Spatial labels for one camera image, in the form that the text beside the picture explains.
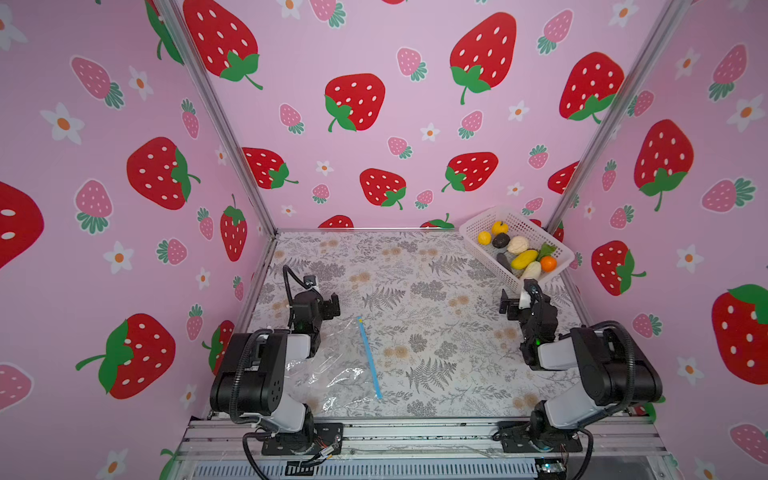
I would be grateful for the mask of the white plastic basket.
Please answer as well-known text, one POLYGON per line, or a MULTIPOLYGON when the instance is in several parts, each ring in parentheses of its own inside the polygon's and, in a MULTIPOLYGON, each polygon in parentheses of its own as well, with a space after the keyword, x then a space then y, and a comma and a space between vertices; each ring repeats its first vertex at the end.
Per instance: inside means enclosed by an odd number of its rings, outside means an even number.
POLYGON ((465 247, 514 294, 523 281, 541 286, 555 279, 575 253, 541 227, 509 207, 493 207, 459 228, 465 247))

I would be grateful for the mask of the black round toy food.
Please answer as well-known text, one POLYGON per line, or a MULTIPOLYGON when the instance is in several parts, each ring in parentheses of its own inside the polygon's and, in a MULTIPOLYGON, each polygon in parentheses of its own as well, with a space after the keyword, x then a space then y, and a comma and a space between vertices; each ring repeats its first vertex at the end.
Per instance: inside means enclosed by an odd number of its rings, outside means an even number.
POLYGON ((507 233, 501 232, 493 237, 491 244, 496 249, 506 249, 510 240, 511 238, 507 233))

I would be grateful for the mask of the clear zip top bag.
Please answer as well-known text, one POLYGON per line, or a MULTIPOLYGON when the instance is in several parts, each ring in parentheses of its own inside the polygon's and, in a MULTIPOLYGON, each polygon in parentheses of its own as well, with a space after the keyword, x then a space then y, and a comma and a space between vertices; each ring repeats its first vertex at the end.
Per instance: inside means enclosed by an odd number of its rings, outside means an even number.
POLYGON ((324 323, 320 340, 313 357, 288 363, 289 394, 322 411, 382 398, 361 317, 347 316, 324 323))

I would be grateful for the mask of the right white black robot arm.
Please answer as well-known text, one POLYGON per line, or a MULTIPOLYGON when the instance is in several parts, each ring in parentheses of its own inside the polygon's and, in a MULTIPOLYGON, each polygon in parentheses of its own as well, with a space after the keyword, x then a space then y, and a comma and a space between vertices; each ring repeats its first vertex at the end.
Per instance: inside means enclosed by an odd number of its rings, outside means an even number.
POLYGON ((539 283, 526 280, 517 299, 501 293, 499 312, 520 324, 523 360, 534 371, 575 368, 579 381, 536 404, 526 422, 502 421, 492 439, 505 452, 581 449, 579 430, 631 406, 656 402, 662 381, 624 326, 605 321, 559 336, 558 309, 539 283))

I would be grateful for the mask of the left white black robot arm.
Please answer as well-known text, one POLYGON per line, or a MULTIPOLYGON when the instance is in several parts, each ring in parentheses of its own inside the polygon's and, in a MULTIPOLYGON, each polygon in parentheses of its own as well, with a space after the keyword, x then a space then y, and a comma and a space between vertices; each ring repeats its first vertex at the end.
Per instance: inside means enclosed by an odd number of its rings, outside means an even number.
POLYGON ((308 405, 284 392, 287 365, 315 356, 324 321, 340 315, 338 296, 328 300, 310 289, 292 299, 287 329, 261 329, 232 336, 209 395, 211 410, 236 424, 265 429, 267 447, 304 452, 318 434, 308 405))

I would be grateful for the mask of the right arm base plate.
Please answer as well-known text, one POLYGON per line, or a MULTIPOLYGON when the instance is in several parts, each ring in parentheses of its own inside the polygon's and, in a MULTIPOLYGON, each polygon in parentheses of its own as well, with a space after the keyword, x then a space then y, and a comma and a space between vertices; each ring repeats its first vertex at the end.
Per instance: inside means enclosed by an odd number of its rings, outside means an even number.
POLYGON ((576 430, 560 430, 531 421, 501 421, 491 439, 505 453, 578 453, 583 451, 576 430))

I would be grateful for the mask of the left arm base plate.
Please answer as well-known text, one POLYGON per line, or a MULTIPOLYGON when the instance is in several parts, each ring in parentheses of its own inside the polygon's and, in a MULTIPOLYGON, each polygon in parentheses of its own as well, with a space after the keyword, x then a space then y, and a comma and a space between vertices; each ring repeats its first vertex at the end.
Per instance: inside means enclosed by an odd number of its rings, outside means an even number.
POLYGON ((343 444, 344 424, 320 422, 306 424, 295 433, 278 433, 262 443, 263 456, 318 455, 330 448, 330 454, 339 454, 343 444))

